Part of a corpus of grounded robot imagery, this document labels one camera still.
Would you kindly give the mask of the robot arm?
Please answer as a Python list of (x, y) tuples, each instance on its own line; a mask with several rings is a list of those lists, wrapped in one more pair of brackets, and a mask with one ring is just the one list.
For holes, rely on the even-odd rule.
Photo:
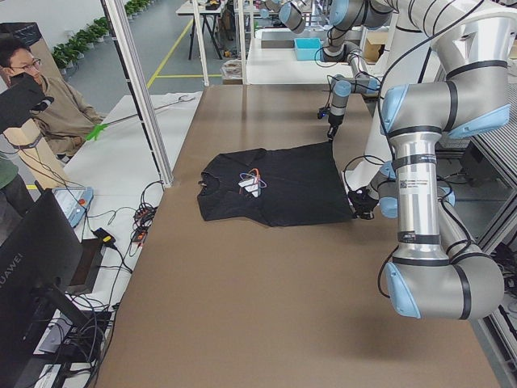
[(396, 11), (422, 33), (445, 72), (440, 82), (393, 86), (382, 100), (398, 231), (378, 285), (402, 316), (483, 318), (503, 298), (502, 273), (456, 214), (452, 191), (439, 186), (435, 147), (444, 134), (470, 137), (508, 122), (506, 60), (516, 12), (491, 1), (378, 1), (376, 7)]
[(350, 77), (337, 74), (330, 78), (330, 99), (326, 105), (330, 126), (327, 137), (330, 141), (334, 140), (343, 123), (349, 96), (380, 89), (379, 79), (368, 73), (363, 50), (347, 39), (347, 33), (359, 26), (379, 28), (389, 20), (392, 12), (392, 7), (378, 1), (333, 1), (330, 6), (332, 28), (322, 48), (323, 59), (326, 62), (346, 62), (351, 67)]

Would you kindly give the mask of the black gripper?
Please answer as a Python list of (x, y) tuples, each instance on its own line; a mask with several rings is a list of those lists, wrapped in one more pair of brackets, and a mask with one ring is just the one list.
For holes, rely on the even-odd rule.
[(326, 134), (328, 141), (333, 141), (337, 132), (339, 126), (343, 123), (343, 115), (335, 115), (330, 113), (328, 115), (328, 123), (330, 125), (330, 128)]
[(347, 194), (355, 217), (373, 217), (373, 210), (378, 205), (379, 200), (372, 196), (371, 190), (361, 187), (351, 190)]

